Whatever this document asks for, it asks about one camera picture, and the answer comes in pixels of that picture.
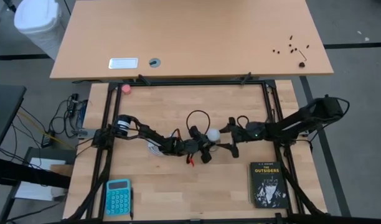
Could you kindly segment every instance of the pen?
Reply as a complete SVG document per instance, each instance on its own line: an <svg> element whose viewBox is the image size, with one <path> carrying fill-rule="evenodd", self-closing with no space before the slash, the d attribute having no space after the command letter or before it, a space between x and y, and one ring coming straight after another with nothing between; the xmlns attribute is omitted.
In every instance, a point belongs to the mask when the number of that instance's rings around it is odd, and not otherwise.
<svg viewBox="0 0 381 224"><path fill-rule="evenodd" d="M129 211L129 216L131 220L134 219L134 190L131 188L131 210Z"/></svg>

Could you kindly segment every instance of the white trash bin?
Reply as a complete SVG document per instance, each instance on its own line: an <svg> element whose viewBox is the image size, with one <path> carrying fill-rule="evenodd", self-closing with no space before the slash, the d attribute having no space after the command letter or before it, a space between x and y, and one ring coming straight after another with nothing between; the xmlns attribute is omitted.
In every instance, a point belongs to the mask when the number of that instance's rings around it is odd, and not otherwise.
<svg viewBox="0 0 381 224"><path fill-rule="evenodd" d="M60 23L62 11L55 0L23 0L15 13L15 27L56 59L65 30Z"/></svg>

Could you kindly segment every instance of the teal calculator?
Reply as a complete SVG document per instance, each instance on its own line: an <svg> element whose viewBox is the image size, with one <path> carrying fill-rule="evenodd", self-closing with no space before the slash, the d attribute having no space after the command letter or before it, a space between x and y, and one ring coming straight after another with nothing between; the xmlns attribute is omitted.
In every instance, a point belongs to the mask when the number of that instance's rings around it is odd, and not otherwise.
<svg viewBox="0 0 381 224"><path fill-rule="evenodd" d="M106 184L106 214L108 216L128 215L131 211L131 182L129 179L109 180Z"/></svg>

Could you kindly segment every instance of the book cover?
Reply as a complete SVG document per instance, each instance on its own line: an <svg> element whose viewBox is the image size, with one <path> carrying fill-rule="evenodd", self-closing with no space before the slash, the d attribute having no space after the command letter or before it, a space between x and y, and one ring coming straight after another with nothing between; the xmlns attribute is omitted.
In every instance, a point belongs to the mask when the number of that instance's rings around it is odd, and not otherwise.
<svg viewBox="0 0 381 224"><path fill-rule="evenodd" d="M289 207L279 162L252 162L250 178L250 190L256 208Z"/></svg>

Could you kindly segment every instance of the wooden desk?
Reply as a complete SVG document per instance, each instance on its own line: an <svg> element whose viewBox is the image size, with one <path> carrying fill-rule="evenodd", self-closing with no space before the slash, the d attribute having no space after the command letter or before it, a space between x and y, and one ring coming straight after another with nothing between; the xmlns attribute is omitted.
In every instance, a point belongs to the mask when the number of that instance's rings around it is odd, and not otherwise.
<svg viewBox="0 0 381 224"><path fill-rule="evenodd" d="M293 86L290 81L276 81L276 84L283 114L288 116L298 109ZM86 128L100 128L107 87L108 84L92 85L84 122ZM229 116L246 115L251 121L265 121L267 117L258 85L133 87L132 94L122 96L119 114L136 116L163 135L179 128L182 137L187 139L186 117L196 109L208 112L212 128L224 127ZM189 125L193 124L202 131L207 119L203 114L193 114ZM230 135L223 134L222 142L229 141ZM82 145L79 151L87 146L88 143ZM110 179L131 179L135 220L266 218L274 217L276 212L285 216L285 210L255 209L248 201L247 165L275 161L272 142L249 142L238 147L240 157L237 159L232 158L228 150L219 149L212 152L208 164L202 164L200 154L196 154L195 167L192 167L185 163L185 157L153 155L144 140L115 139ZM319 209L326 210L308 144L299 142L292 147L292 152L301 188ZM75 211L88 193L95 155L96 149L90 148L76 160L64 218ZM94 212L98 205L97 198ZM128 216L105 217L105 220L128 219Z"/></svg>
<svg viewBox="0 0 381 224"><path fill-rule="evenodd" d="M305 68L298 66L304 61L300 51L307 58ZM138 58L138 68L109 69L111 58ZM158 68L150 67L152 58L161 60ZM333 74L305 0L77 1L50 77L189 78L248 72Z"/></svg>

